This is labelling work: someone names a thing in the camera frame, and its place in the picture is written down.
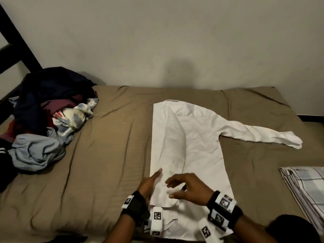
bed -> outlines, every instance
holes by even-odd
[[[278,168],[323,166],[324,149],[275,88],[94,90],[99,97],[95,116],[75,134],[64,159],[37,175],[19,174],[0,194],[1,241],[43,242],[59,232],[106,234],[125,198],[149,175],[153,104],[167,99],[193,103],[246,125],[291,130],[300,137],[300,150],[226,137],[220,137],[220,143],[234,197],[246,215],[263,225],[280,214],[304,217]],[[14,94],[1,101],[6,118],[7,98]],[[0,133],[10,121],[2,123]]]

stack of folded clothes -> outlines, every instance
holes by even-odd
[[[34,174],[65,156],[74,132],[94,116],[98,103],[94,85],[63,67],[26,75],[19,96],[9,99],[14,120],[0,135],[0,192],[19,172]]]
[[[324,167],[282,167],[279,170],[302,212],[322,235],[324,233]]]

pile of clothes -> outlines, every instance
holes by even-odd
[[[94,85],[63,67],[26,75],[19,96],[9,100],[14,120],[0,135],[0,192],[18,173],[37,173],[65,156],[74,132],[94,116],[98,103]]]

black wristband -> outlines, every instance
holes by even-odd
[[[233,229],[234,225],[236,224],[238,219],[243,215],[243,212],[242,212],[241,208],[239,208],[237,205],[235,205],[234,208],[232,207],[233,208],[232,211],[228,209],[229,204],[230,203],[236,204],[236,201],[227,195],[224,195],[224,197],[221,198],[221,200],[219,201],[220,203],[219,202],[217,203],[216,200],[219,195],[220,195],[220,192],[215,191],[206,205],[208,207],[208,209],[210,210],[208,219],[213,224],[220,227],[222,230],[226,230],[226,227],[224,227],[224,220],[223,220],[223,219],[225,219],[228,221],[227,227],[230,229]]]
[[[136,226],[139,226],[144,219],[150,217],[150,212],[148,211],[146,201],[140,192],[135,191],[132,195],[134,196],[132,199],[127,199],[125,201],[124,205],[127,204],[128,206],[121,211],[121,215],[127,214],[131,216],[136,222]]]

dark baseboard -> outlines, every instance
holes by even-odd
[[[313,115],[298,115],[303,122],[318,122],[324,123],[324,116],[313,116]]]

